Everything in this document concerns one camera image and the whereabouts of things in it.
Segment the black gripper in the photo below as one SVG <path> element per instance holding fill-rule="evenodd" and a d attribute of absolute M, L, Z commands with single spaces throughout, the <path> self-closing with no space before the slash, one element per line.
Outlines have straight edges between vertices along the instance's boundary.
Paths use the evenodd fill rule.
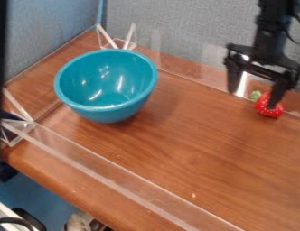
<path fill-rule="evenodd" d="M 290 22 L 290 18 L 282 18 L 278 21 L 258 19 L 252 45 L 234 43 L 226 45 L 228 93 L 235 93 L 244 71 L 274 81 L 267 109 L 276 106 L 284 92 L 295 87 L 300 79 L 300 64 L 283 53 L 286 40 L 290 38 Z"/>

